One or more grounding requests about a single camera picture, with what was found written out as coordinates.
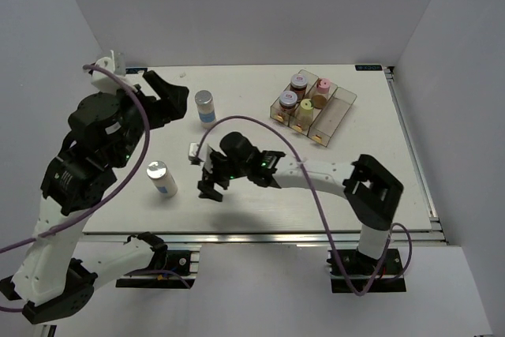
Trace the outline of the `silver lid white bottle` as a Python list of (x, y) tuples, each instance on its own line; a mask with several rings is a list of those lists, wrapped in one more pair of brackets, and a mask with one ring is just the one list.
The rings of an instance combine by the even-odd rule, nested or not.
[(146, 173), (161, 194), (167, 197), (173, 197), (177, 194), (177, 184), (163, 161), (153, 161), (149, 163)]

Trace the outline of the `orange label sauce jar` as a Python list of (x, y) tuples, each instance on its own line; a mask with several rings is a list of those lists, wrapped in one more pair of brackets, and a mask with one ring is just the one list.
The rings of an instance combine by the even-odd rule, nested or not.
[(284, 91), (279, 96), (280, 116), (289, 117), (297, 106), (297, 95), (291, 90)]

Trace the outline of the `yellow lid spice bottle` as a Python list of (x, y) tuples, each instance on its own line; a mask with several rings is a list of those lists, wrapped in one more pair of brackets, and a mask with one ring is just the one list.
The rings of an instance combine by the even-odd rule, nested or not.
[(314, 106), (310, 99), (303, 99), (297, 112), (297, 126), (301, 130), (307, 130), (313, 121)]

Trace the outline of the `dark brown sauce jar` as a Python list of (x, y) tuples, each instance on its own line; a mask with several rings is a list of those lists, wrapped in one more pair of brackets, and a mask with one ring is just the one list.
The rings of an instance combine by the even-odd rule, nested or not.
[(297, 73), (290, 78), (290, 90), (297, 95), (298, 103), (304, 99), (307, 86), (308, 79), (304, 74)]

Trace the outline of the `pink lid spice bottle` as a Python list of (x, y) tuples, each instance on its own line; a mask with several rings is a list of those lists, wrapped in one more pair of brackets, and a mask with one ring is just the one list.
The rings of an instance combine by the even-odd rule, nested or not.
[(311, 101), (315, 109), (323, 109), (328, 101), (329, 92), (331, 89), (331, 82), (326, 78), (320, 78), (316, 83), (316, 89), (314, 90)]

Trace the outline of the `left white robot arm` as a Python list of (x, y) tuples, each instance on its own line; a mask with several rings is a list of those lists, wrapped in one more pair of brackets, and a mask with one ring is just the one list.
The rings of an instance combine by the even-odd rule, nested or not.
[(152, 95), (114, 78), (111, 92), (82, 99), (68, 118), (69, 133), (43, 178), (30, 248), (18, 271), (1, 281), (1, 292), (24, 302), (21, 312), (32, 324), (76, 314), (96, 290), (123, 275), (166, 270), (166, 243), (150, 232), (131, 235), (115, 252), (90, 261), (73, 255), (92, 213), (122, 190), (115, 171), (136, 147), (148, 148), (153, 129), (186, 114), (187, 87), (154, 71), (143, 78)]

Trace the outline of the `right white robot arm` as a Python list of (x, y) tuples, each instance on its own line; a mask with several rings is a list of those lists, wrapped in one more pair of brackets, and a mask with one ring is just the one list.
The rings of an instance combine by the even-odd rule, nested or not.
[(314, 189), (345, 199), (361, 222), (356, 261), (373, 273), (385, 262), (384, 248), (404, 186), (371, 155), (353, 163), (298, 162), (284, 152), (261, 151), (239, 132), (228, 133), (220, 149), (197, 143), (189, 146), (189, 161), (202, 168), (200, 197), (222, 201), (217, 186), (247, 178), (262, 188)]

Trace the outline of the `silver lid blue label bottle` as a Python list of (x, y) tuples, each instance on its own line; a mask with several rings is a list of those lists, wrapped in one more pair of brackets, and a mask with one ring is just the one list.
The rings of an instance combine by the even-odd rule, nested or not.
[(201, 125), (205, 129), (210, 129), (216, 123), (212, 94), (208, 90), (200, 90), (195, 94), (194, 99)]

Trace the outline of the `left blue table sticker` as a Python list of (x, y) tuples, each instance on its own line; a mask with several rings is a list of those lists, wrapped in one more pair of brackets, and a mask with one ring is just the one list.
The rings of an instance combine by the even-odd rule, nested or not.
[(137, 74), (143, 74), (148, 71), (147, 67), (127, 67), (125, 69), (125, 73), (127, 75), (137, 75)]

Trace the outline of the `blue table sticker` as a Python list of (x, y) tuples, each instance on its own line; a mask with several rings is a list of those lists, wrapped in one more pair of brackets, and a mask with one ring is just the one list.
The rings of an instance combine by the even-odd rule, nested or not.
[(127, 67), (125, 69), (125, 73), (127, 75), (137, 75), (137, 74), (143, 74), (148, 71), (147, 67)]
[(354, 68), (356, 71), (383, 71), (383, 67), (381, 65), (372, 64), (357, 64)]

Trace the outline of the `right clear organizer bin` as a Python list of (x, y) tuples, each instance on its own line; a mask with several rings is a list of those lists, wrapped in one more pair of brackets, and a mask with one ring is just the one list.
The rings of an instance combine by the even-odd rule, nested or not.
[(356, 98), (357, 95), (353, 92), (342, 87), (337, 88), (324, 108), (315, 117), (309, 128), (308, 138), (327, 147)]

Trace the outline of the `middle clear organizer bin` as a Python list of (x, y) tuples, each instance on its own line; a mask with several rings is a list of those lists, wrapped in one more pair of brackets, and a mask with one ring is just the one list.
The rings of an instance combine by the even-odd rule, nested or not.
[(299, 133), (307, 133), (319, 113), (329, 104), (335, 90), (333, 83), (320, 78), (299, 102), (290, 119), (290, 127)]

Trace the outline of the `right blue table sticker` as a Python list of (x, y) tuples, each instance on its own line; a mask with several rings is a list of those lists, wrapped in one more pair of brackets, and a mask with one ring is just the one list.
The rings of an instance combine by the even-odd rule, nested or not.
[(356, 71), (383, 71), (383, 67), (381, 65), (372, 64), (357, 64), (354, 68)]

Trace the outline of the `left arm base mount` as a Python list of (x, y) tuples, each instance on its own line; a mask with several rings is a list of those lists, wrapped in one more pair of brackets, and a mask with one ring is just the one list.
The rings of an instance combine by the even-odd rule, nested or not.
[(196, 274), (196, 269), (191, 265), (196, 263), (192, 258), (194, 252), (187, 249), (169, 249), (167, 243), (151, 232), (133, 234), (128, 236), (127, 242), (137, 238), (147, 242), (154, 249), (154, 256), (143, 271), (155, 271), (154, 274), (127, 275), (116, 281), (116, 288), (129, 289), (190, 289), (194, 279), (190, 276)]

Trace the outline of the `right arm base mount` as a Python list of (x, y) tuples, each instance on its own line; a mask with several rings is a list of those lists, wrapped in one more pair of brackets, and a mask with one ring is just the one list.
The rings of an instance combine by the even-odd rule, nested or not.
[[(375, 270), (376, 262), (365, 256), (360, 256), (356, 249), (339, 249), (337, 253), (353, 286), (357, 290), (363, 291)], [(333, 294), (351, 294), (352, 291), (347, 286), (331, 250), (328, 252), (327, 264), (330, 268), (331, 292)], [(377, 272), (368, 292), (392, 294), (405, 293), (406, 291), (400, 253), (398, 249), (389, 249), (383, 266)]]

